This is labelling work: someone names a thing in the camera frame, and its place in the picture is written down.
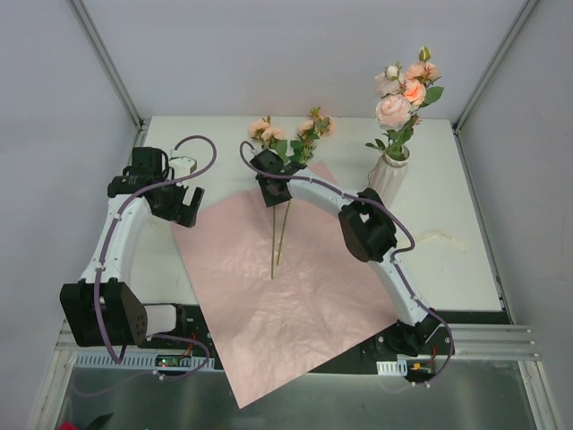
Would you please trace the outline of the peach rose stem leafy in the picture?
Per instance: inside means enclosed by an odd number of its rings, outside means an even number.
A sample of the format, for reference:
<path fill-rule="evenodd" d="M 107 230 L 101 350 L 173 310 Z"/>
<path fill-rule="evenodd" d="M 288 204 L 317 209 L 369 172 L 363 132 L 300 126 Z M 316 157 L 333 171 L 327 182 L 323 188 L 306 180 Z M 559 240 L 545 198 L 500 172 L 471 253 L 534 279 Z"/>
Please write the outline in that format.
<path fill-rule="evenodd" d="M 334 132 L 334 123 L 331 116 L 322 115 L 320 107 L 312 107 L 309 118 L 303 121 L 296 130 L 295 138 L 291 140 L 281 139 L 280 136 L 272 138 L 273 149 L 283 160 L 308 165 L 313 158 L 317 147 L 317 141 L 322 137 L 328 137 Z"/>

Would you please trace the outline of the small peach rose stem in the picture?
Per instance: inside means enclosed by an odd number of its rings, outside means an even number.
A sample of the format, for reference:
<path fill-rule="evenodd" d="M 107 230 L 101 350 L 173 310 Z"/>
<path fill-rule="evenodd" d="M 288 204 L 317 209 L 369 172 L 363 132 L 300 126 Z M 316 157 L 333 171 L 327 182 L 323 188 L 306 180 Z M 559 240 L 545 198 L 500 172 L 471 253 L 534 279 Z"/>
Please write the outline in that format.
<path fill-rule="evenodd" d="M 286 159 L 287 140 L 284 132 L 271 124 L 271 117 L 266 116 L 252 123 L 249 135 L 253 141 L 259 142 L 263 149 L 274 150 L 282 159 Z M 272 238 L 271 238 L 271 263 L 270 279 L 275 275 L 275 254 L 276 254 L 276 233 L 277 233 L 277 211 L 272 210 Z"/>

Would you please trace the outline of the pink wrapping paper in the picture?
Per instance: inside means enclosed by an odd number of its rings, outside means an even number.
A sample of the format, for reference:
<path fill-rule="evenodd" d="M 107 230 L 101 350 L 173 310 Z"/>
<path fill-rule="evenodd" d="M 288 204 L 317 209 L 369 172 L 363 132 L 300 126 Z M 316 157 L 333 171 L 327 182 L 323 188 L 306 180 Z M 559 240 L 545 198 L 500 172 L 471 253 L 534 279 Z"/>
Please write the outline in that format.
<path fill-rule="evenodd" d="M 246 168 L 213 168 L 195 184 L 205 199 L 193 228 L 173 228 L 183 271 L 171 296 L 200 305 L 240 408 L 396 321 L 334 217 L 294 201 L 281 223 Z"/>

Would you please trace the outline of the pale pink rose stem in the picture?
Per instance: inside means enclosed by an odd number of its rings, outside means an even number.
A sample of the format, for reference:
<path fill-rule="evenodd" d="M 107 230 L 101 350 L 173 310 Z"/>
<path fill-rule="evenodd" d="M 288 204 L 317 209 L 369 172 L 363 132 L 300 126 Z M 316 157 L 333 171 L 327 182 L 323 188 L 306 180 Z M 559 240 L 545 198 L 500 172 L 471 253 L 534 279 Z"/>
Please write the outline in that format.
<path fill-rule="evenodd" d="M 408 79 L 402 73 L 400 63 L 387 66 L 375 77 L 374 85 L 380 98 L 375 107 L 375 118 L 387 141 L 375 139 L 365 146 L 395 161 L 405 161 L 408 156 L 404 145 L 413 136 L 426 88 L 417 78 Z"/>

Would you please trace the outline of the orange rose stem with bud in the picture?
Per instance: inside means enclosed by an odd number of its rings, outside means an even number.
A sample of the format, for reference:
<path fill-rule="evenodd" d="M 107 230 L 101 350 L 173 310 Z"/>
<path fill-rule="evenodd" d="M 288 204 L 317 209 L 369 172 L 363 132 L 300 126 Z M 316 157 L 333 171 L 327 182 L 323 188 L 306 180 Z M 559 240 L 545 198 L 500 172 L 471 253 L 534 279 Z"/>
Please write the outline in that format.
<path fill-rule="evenodd" d="M 432 51 L 422 46 L 418 61 L 408 66 L 404 73 L 400 63 L 386 69 L 386 77 L 398 85 L 398 92 L 389 103 L 391 123 L 387 125 L 391 142 L 387 153 L 395 160 L 405 158 L 402 147 L 414 134 L 414 125 L 420 119 L 419 110 L 438 101 L 444 91 L 435 86 L 441 74 L 431 59 Z"/>

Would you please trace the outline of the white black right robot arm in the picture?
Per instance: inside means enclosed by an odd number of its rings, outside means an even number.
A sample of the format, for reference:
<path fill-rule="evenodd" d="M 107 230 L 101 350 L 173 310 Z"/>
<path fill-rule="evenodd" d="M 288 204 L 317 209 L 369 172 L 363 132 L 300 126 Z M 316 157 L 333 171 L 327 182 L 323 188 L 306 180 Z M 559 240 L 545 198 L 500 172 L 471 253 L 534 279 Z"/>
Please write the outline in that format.
<path fill-rule="evenodd" d="M 398 321 L 382 334 L 388 349 L 416 357 L 433 345 L 440 325 L 438 315 L 423 300 L 398 259 L 399 254 L 414 248 L 415 241 L 410 236 L 410 245 L 398 248 L 397 229 L 403 225 L 374 190 L 346 192 L 299 163 L 284 164 L 272 150 L 263 150 L 245 165 L 256 173 L 267 206 L 297 199 L 338 219 L 347 251 L 371 267 L 395 306 Z"/>

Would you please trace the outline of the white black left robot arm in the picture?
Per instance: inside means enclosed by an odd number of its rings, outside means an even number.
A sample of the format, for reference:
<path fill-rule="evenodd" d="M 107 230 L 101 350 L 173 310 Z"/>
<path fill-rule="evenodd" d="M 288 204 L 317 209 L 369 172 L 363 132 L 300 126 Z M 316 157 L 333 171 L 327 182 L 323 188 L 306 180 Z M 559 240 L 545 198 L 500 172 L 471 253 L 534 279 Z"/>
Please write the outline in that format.
<path fill-rule="evenodd" d="M 136 148 L 132 162 L 107 186 L 107 218 L 96 251 L 79 281 L 66 283 L 60 303 L 80 347 L 140 345 L 154 334 L 169 348 L 182 347 L 189 327 L 176 304 L 144 305 L 130 287 L 133 260 L 143 227 L 162 219 L 190 228 L 204 195 L 174 180 L 190 175 L 197 162 L 157 148 Z"/>

